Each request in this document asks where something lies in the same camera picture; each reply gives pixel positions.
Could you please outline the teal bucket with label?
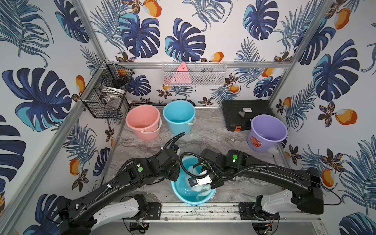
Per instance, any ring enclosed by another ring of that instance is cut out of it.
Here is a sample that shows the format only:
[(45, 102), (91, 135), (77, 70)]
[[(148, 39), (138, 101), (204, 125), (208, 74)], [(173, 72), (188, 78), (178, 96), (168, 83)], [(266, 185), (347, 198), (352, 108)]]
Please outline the teal bucket with label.
[[(194, 156), (183, 157), (183, 166), (187, 170), (190, 166), (197, 166), (197, 165), (202, 166), (202, 164), (199, 163), (198, 158), (196, 158)], [(176, 196), (181, 201), (183, 201), (184, 203), (187, 203), (189, 205), (197, 206), (197, 205), (202, 205), (202, 204), (208, 202), (209, 200), (211, 200), (214, 197), (216, 190), (212, 189), (210, 194), (207, 195), (206, 197), (204, 197), (203, 200), (197, 200), (196, 199), (196, 193), (194, 193), (190, 189), (190, 187), (191, 187), (190, 181), (189, 181), (190, 179), (191, 179), (191, 176), (186, 174), (183, 171), (183, 169), (180, 168), (180, 173), (179, 173), (179, 177), (178, 177), (177, 181), (171, 182), (171, 186), (172, 186), (174, 193), (176, 194)]]

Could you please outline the pink plastic bucket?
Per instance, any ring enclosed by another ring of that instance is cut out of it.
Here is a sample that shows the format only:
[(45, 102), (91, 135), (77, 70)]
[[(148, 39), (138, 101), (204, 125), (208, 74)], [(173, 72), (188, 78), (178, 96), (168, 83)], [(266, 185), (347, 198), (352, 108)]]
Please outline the pink plastic bucket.
[(151, 141), (157, 138), (162, 127), (161, 113), (152, 105), (141, 105), (131, 109), (125, 121), (142, 141)]

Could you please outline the teal plastic bucket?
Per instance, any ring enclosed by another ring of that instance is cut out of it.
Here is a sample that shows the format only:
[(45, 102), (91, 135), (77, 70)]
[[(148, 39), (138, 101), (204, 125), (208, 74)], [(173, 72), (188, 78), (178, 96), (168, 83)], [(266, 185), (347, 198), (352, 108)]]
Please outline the teal plastic bucket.
[(196, 122), (195, 107), (183, 100), (169, 103), (163, 109), (163, 117), (168, 124), (170, 132), (174, 135), (188, 134)]

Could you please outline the purple plastic bucket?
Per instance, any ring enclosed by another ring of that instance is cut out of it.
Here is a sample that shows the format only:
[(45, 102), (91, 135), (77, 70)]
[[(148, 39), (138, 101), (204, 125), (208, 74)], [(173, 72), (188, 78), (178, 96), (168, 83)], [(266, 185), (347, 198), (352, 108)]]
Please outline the purple plastic bucket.
[(285, 124), (271, 115), (258, 115), (251, 120), (248, 145), (257, 152), (267, 152), (288, 137)]

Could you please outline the light teal cloth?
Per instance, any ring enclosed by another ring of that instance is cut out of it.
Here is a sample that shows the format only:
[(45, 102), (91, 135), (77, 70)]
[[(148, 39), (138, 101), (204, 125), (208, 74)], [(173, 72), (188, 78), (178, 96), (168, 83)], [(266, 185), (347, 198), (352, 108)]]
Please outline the light teal cloth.
[[(190, 166), (188, 168), (188, 171), (194, 175), (204, 175), (203, 173), (203, 170), (202, 170), (202, 166), (199, 164), (197, 166)], [(204, 197), (206, 197), (207, 195), (210, 194), (210, 192), (212, 191), (211, 189), (211, 186), (210, 185), (197, 185), (197, 186), (194, 186), (194, 187), (190, 187), (191, 191), (193, 191), (194, 193), (196, 193), (196, 199), (197, 200), (203, 200)]]

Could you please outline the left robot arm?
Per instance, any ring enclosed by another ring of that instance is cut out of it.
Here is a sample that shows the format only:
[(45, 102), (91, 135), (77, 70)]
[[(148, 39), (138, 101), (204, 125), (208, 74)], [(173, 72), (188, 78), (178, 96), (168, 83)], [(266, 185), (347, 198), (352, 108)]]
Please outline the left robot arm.
[(145, 185), (164, 180), (177, 181), (180, 166), (175, 142), (184, 135), (180, 133), (173, 137), (151, 157), (127, 160), (112, 180), (91, 193), (74, 200), (62, 200), (57, 209), (61, 219), (60, 234), (88, 235), (116, 220), (147, 215), (149, 204), (141, 194), (125, 202), (114, 203), (114, 200)]

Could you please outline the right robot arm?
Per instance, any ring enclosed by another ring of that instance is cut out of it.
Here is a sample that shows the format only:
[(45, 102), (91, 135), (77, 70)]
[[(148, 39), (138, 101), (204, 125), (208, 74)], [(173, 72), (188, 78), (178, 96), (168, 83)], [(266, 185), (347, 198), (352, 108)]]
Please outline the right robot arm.
[[(189, 156), (198, 159), (198, 163), (205, 171), (204, 175), (195, 175), (186, 169), (183, 159)], [(300, 210), (321, 215), (326, 206), (320, 173), (313, 167), (307, 170), (289, 169), (234, 149), (229, 150), (225, 155), (209, 149), (203, 150), (199, 155), (184, 152), (180, 155), (179, 164), (181, 169), (196, 181), (209, 177), (212, 189), (236, 177), (258, 179), (284, 188), (288, 197), (277, 194), (259, 195), (254, 209), (256, 213), (276, 214), (280, 211)]]

